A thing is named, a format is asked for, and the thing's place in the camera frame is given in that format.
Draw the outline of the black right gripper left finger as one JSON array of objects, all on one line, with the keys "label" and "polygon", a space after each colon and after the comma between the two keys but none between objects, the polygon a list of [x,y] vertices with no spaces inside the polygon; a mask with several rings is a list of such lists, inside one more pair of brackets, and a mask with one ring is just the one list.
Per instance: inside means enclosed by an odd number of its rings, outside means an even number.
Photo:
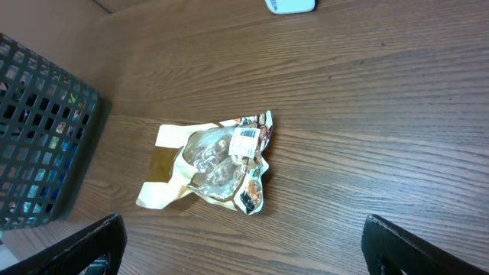
[{"label": "black right gripper left finger", "polygon": [[127,244],[123,218],[108,215],[1,271],[4,275],[116,274]]}]

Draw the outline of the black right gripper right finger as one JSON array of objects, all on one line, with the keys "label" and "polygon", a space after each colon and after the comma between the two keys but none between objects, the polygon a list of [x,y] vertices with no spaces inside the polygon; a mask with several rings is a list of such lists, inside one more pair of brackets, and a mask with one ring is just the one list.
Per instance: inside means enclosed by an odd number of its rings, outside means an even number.
[{"label": "black right gripper right finger", "polygon": [[361,250],[370,274],[488,275],[379,215],[367,216]]}]

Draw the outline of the beige mushroom snack bag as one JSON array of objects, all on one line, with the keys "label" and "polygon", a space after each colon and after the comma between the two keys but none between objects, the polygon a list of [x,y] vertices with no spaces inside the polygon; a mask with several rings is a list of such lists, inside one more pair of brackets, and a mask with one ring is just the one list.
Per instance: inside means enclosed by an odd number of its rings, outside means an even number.
[{"label": "beige mushroom snack bag", "polygon": [[264,204],[262,153],[273,132],[271,112],[200,125],[161,125],[136,204],[164,209],[191,193],[253,215]]}]

